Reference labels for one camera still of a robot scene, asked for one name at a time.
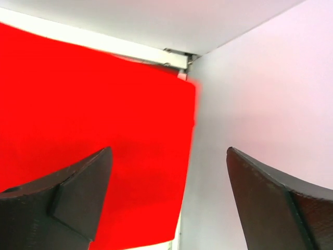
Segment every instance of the textured black surface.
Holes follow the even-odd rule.
[[[105,148],[0,193],[0,249],[87,250],[96,234],[111,157]]]
[[[298,199],[310,198],[316,188],[318,193],[309,202],[322,207],[320,193],[327,190],[271,168],[234,148],[228,149],[227,166],[249,250],[333,249],[317,243],[314,221],[304,216],[305,202]],[[316,210],[308,206],[308,214],[313,213]],[[327,221],[324,227],[331,226]],[[331,229],[324,234],[331,235]]]

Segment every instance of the red backdrop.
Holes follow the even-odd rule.
[[[174,238],[195,86],[107,53],[0,23],[0,190],[111,146],[96,242],[116,250]]]

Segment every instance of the white trim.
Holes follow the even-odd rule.
[[[171,250],[169,246],[170,246],[169,242],[164,242],[164,243],[157,244],[157,245],[131,248],[128,250]]]
[[[0,22],[47,38],[186,69],[187,56],[0,8]]]
[[[181,241],[180,241],[180,237],[181,237],[181,216],[182,216],[182,213],[180,213],[179,218],[178,218],[175,239],[171,242],[171,249],[170,250],[180,250],[180,245],[181,245]]]

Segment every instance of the white wall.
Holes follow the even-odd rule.
[[[182,250],[246,244],[225,163],[235,146],[333,189],[333,1],[308,0],[194,63],[202,96]]]

